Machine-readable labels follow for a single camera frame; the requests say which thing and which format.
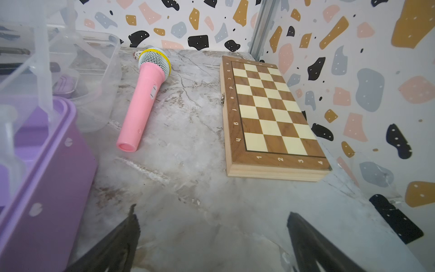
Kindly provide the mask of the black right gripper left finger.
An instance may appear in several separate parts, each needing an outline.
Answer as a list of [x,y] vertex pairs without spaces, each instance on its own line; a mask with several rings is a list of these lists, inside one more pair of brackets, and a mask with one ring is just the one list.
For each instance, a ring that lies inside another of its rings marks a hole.
[[129,272],[140,237],[140,226],[131,205],[129,214],[91,250],[68,266],[67,272]]

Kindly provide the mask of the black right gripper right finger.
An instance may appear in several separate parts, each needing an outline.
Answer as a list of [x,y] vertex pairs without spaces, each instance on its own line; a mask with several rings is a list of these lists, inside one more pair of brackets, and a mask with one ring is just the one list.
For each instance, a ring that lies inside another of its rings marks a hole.
[[299,272],[362,272],[363,269],[300,214],[291,212],[287,228]]

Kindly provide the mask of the purple toolbox with clear lid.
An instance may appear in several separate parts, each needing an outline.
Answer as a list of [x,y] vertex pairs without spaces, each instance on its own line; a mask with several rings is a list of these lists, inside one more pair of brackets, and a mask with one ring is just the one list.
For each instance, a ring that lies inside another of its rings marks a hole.
[[61,272],[97,170],[120,41],[77,29],[73,1],[1,2],[1,270]]

